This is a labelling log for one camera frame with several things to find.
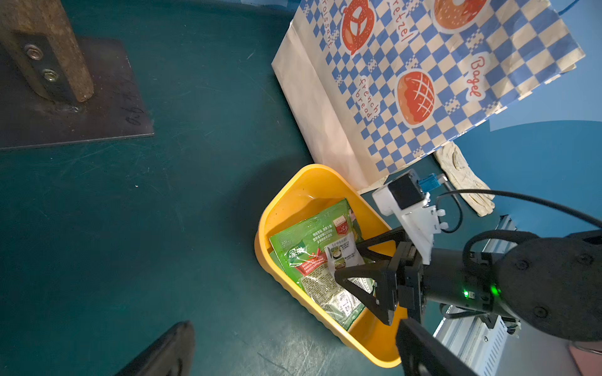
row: paper bag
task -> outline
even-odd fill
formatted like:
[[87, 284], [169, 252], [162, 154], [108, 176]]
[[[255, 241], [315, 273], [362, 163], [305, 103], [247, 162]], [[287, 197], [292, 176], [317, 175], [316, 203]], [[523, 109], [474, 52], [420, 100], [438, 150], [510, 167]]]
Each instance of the paper bag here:
[[314, 161], [366, 191], [584, 56], [547, 0], [302, 0], [272, 66]]

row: blue and white checkered pattern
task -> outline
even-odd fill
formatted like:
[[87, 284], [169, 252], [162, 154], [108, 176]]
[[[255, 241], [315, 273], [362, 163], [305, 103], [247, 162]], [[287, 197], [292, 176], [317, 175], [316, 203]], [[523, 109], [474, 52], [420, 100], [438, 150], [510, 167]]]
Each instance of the blue and white checkered pattern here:
[[[361, 135], [379, 171], [393, 173], [425, 157], [574, 68], [585, 56], [547, 0], [491, 0], [475, 23], [457, 34], [439, 32], [422, 0], [405, 0], [410, 11], [408, 24], [414, 24], [410, 31], [419, 34], [402, 51], [398, 50], [399, 34], [387, 0], [369, 1], [376, 11], [373, 33], [367, 48], [353, 58], [341, 47], [339, 35], [340, 9], [351, 0], [327, 2], [336, 48], [326, 47], [319, 0], [302, 0], [298, 11], [305, 14], [326, 53], [326, 64], [353, 118], [363, 126]], [[486, 96], [480, 102], [468, 102], [464, 76], [471, 54], [479, 52], [489, 52], [491, 57], [485, 73]], [[414, 68], [429, 73], [437, 98], [432, 116], [418, 128], [409, 129], [398, 111], [394, 89], [396, 77]], [[371, 77], [370, 93], [380, 102], [380, 115], [371, 122], [361, 116], [352, 99], [359, 75]]]

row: snack bag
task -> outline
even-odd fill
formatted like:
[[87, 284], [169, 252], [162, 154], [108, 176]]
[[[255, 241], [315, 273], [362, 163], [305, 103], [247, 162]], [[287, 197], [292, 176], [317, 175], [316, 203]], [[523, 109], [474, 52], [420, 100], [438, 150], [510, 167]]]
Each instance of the snack bag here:
[[[336, 283], [334, 273], [340, 268], [364, 264], [355, 247], [362, 240], [359, 224], [346, 199], [270, 238], [279, 267], [345, 330], [364, 305]], [[351, 281], [372, 293], [372, 279]]]

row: teal floor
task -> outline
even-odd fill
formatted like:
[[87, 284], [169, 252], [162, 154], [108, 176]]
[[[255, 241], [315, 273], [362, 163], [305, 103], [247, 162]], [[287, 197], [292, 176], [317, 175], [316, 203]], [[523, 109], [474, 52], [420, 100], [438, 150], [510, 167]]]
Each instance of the teal floor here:
[[[345, 347], [255, 259], [262, 210], [312, 162], [270, 67], [292, 14], [64, 6], [77, 34], [124, 42], [156, 135], [0, 155], [0, 375], [113, 375], [186, 319], [193, 375], [402, 375]], [[437, 246], [497, 223], [466, 213]], [[429, 306], [426, 327], [439, 319]]]

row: yellow bin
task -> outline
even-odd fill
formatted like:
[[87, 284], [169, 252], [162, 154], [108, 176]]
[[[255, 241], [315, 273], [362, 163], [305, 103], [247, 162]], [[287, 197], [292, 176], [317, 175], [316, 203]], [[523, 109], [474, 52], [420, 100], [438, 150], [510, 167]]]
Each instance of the yellow bin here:
[[[270, 244], [272, 235], [318, 214], [342, 199], [349, 201], [364, 239], [391, 229], [338, 173], [329, 167], [313, 164], [303, 167], [293, 176], [265, 209], [255, 237], [255, 254], [265, 271], [344, 344], [358, 350], [374, 364], [392, 368], [401, 363], [395, 336], [399, 320], [408, 316], [406, 309], [397, 308], [392, 326], [383, 324], [372, 312], [364, 309], [347, 332], [280, 270], [270, 257], [270, 252], [273, 251]], [[374, 251], [392, 256], [395, 252], [393, 242], [384, 245], [386, 247], [381, 246]]]

